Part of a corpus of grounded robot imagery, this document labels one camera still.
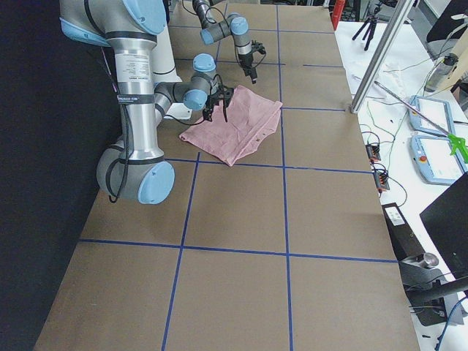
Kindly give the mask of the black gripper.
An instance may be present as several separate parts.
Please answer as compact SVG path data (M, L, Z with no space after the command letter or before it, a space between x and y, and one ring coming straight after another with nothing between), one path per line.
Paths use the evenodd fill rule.
M246 77L250 77L252 84L257 83L257 69L254 66L254 53L260 53L265 56L265 47L263 43L252 40L244 46L235 46L235 54L241 69Z
M212 114L214 107L219 106L222 103L222 113L225 121L227 120L227 108L233 97L234 88L227 87L225 85L218 86L216 92L208 96L205 106L203 108L203 120L212 121Z

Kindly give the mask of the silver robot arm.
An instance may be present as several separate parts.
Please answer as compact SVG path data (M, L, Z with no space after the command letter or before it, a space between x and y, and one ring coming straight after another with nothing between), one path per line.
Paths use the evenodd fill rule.
M254 65L256 52L266 56L263 43L253 40L249 33L247 19L233 12L228 16L215 8L219 1L192 1L192 8L201 25L200 37L205 45L211 45L224 38L232 37L236 60L244 71L246 77L250 77L252 84L257 82L257 66Z
M100 189L110 202L136 200L155 205L173 188L175 171L158 146L157 127L175 103L211 118L227 107L233 88L225 86L209 54L193 60L188 83L156 81L154 56L170 58L165 42L167 18L162 1L61 1L63 33L72 40L111 47L116 74L110 75L121 111L123 135L102 154L97 166Z

